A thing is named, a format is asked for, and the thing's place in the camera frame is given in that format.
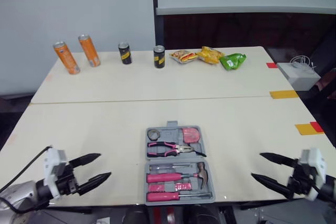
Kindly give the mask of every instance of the white router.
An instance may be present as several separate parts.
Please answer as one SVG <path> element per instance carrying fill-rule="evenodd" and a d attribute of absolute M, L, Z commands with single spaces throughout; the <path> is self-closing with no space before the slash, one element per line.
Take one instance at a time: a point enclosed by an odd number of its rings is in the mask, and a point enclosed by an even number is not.
<path fill-rule="evenodd" d="M 307 91 L 318 82 L 321 77 L 307 65 L 306 68 L 295 67 L 296 64 L 291 63 L 277 63 L 278 69 L 286 77 L 289 83 L 296 91 Z"/>

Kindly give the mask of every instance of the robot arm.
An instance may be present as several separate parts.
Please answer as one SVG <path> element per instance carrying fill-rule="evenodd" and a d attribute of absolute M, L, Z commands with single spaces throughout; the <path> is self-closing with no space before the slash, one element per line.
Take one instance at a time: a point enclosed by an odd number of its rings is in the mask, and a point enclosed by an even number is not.
<path fill-rule="evenodd" d="M 91 163 L 99 156 L 91 153 L 67 164 L 64 151 L 49 148 L 44 161 L 45 179 L 12 185 L 0 194 L 0 223 L 16 223 L 25 213 L 46 208 L 51 199 L 75 193 L 83 195 L 101 185 L 111 173 L 99 174 L 82 185 L 78 185 L 73 174 L 74 168 Z"/>
<path fill-rule="evenodd" d="M 326 175 L 327 164 L 317 148 L 303 150 L 299 159 L 292 159 L 274 153 L 261 153 L 267 160 L 294 168 L 293 175 L 288 179 L 287 186 L 264 175 L 251 174 L 252 177 L 267 188 L 293 199 L 294 193 L 304 194 L 306 199 L 317 197 L 325 201 L 336 200 L 336 179 Z"/>

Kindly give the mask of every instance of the white wall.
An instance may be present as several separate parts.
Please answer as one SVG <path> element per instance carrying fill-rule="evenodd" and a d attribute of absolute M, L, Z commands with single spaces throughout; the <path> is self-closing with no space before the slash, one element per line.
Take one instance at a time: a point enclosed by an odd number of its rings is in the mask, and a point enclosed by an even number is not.
<path fill-rule="evenodd" d="M 88 33 L 97 51 L 155 44 L 153 0 L 0 0 L 0 95 L 34 92 L 55 63 L 54 42 L 81 51 Z"/>

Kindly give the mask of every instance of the orange can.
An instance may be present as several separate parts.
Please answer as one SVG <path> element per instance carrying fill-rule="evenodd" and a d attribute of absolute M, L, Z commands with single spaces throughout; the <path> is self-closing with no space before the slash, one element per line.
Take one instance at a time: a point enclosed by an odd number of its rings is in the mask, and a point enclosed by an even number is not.
<path fill-rule="evenodd" d="M 85 52 L 86 57 L 90 63 L 90 66 L 96 67 L 100 65 L 100 60 L 97 54 L 96 49 L 92 43 L 92 40 L 89 35 L 83 34 L 78 37 L 79 43 Z"/>
<path fill-rule="evenodd" d="M 65 42 L 60 41 L 53 44 L 54 50 L 57 53 L 58 57 L 63 62 L 64 66 L 68 70 L 70 74 L 77 74 L 80 72 L 79 67 L 75 59 L 73 58 L 67 44 Z"/>

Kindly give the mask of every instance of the black can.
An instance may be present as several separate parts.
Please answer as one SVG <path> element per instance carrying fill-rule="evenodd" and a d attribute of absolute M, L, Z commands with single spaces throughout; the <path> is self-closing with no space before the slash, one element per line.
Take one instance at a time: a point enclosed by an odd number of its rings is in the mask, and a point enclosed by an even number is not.
<path fill-rule="evenodd" d="M 154 51 L 154 66 L 156 68 L 164 67 L 164 46 L 156 46 Z"/>
<path fill-rule="evenodd" d="M 121 57 L 122 63 L 131 64 L 132 58 L 131 58 L 130 45 L 127 42 L 120 42 L 118 44 L 118 48 L 120 51 L 120 57 Z"/>

